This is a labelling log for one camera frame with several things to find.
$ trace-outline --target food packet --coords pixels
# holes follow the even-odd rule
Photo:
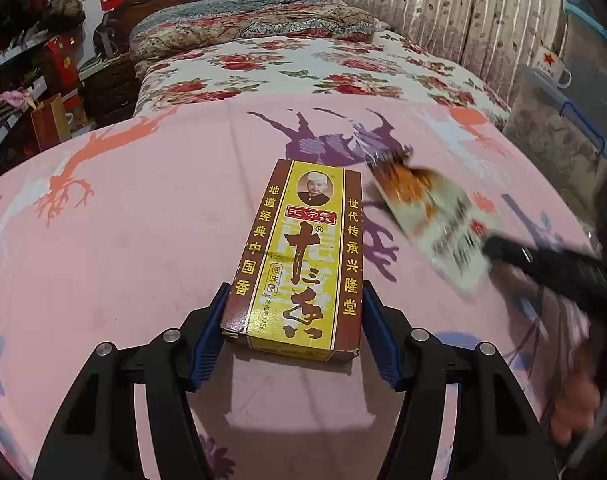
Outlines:
[[[403,232],[433,268],[455,288],[474,291],[490,269],[483,241],[501,230],[501,219],[474,206],[449,178],[407,161],[407,153],[379,152],[368,166]]]

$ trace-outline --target white cap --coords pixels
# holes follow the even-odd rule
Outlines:
[[[309,182],[311,180],[319,180],[326,185],[328,184],[328,177],[325,176],[323,173],[318,173],[317,171],[311,171],[310,173],[308,173],[308,180],[306,182]]]

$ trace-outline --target mug handle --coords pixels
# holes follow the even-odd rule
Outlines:
[[[567,68],[563,69],[563,73],[564,74],[568,74],[568,82],[567,83],[563,83],[563,84],[562,83],[557,83],[557,86],[559,88],[568,88],[570,86],[570,83],[572,83],[572,74],[571,74],[570,70],[568,70]]]

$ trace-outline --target wooden nightstand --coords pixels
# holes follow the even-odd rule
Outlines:
[[[129,54],[106,62],[83,81],[83,105],[99,128],[131,119],[141,84]]]

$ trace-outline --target blue gripper pad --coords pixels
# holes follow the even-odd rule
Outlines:
[[[229,293],[230,285],[224,283],[208,308],[202,308],[190,314],[190,316],[200,318],[193,321],[203,324],[202,334],[194,347],[194,365],[190,375],[190,382],[197,390],[212,376],[221,348],[223,348],[225,337],[221,332],[221,316]]]
[[[397,392],[407,390],[414,370],[406,357],[404,341],[412,327],[400,310],[381,303],[368,281],[363,282],[361,323],[381,379]]]

